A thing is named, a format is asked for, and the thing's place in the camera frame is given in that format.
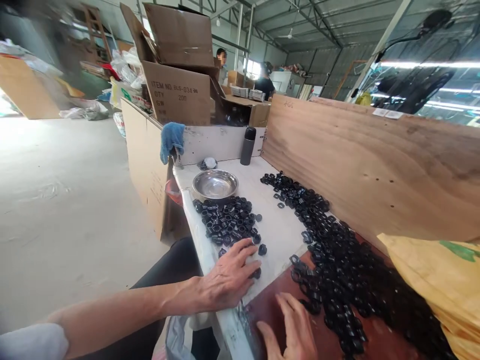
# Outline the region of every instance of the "window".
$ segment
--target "window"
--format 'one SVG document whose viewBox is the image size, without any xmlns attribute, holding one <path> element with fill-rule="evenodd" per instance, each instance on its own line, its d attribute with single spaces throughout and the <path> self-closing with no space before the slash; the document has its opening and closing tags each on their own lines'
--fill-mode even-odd
<svg viewBox="0 0 480 360">
<path fill-rule="evenodd" d="M 154 34 L 152 32 L 152 28 L 150 27 L 150 23 L 149 23 L 148 19 L 145 16 L 142 16 L 141 19 L 142 19 L 142 22 L 143 22 L 143 27 L 150 34 L 150 37 L 153 39 Z"/>
<path fill-rule="evenodd" d="M 248 60 L 246 67 L 246 75 L 253 80 L 257 80 L 262 74 L 262 66 L 259 62 Z"/>
</svg>

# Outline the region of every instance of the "metal bowl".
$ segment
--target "metal bowl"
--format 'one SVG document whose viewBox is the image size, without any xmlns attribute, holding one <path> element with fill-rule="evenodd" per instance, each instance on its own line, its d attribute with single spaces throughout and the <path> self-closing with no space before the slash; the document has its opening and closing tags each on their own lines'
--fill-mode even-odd
<svg viewBox="0 0 480 360">
<path fill-rule="evenodd" d="M 193 179 L 193 189 L 206 199 L 221 200 L 235 194 L 237 177 L 224 170 L 206 170 Z"/>
</svg>

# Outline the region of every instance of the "black thermos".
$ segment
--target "black thermos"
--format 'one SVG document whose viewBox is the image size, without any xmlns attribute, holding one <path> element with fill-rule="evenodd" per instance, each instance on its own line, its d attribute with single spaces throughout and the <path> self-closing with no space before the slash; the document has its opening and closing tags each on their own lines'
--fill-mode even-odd
<svg viewBox="0 0 480 360">
<path fill-rule="evenodd" d="M 250 165 L 252 153 L 254 152 L 255 137 L 257 136 L 257 129 L 254 127 L 247 127 L 245 131 L 245 138 L 243 139 L 243 146 L 241 147 L 240 164 Z"/>
</svg>

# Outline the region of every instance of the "human hand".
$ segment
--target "human hand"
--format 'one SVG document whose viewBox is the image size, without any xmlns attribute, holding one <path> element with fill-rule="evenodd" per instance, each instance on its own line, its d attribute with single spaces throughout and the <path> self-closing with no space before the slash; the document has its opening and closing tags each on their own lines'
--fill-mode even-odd
<svg viewBox="0 0 480 360">
<path fill-rule="evenodd" d="M 245 263 L 247 258 L 258 250 L 251 244 L 251 238 L 235 243 L 225 255 L 218 259 L 210 273 L 201 278 L 200 291 L 204 312 L 236 307 L 254 284 L 254 280 L 249 276 L 260 267 L 261 263 L 258 260 Z"/>
<path fill-rule="evenodd" d="M 282 355 L 272 328 L 263 321 L 257 322 L 256 325 L 265 340 L 268 360 L 317 360 L 317 346 L 309 313 L 289 293 L 281 292 L 275 297 L 285 317 L 286 349 Z"/>
</svg>

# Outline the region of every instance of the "blue towel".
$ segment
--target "blue towel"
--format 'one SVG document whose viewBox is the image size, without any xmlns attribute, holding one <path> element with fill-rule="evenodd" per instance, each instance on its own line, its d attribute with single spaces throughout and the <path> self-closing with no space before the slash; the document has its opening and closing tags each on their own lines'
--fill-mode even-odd
<svg viewBox="0 0 480 360">
<path fill-rule="evenodd" d="M 180 155 L 184 154 L 184 124 L 169 122 L 161 131 L 160 159 L 165 165 L 169 162 L 170 151 L 175 147 Z"/>
</svg>

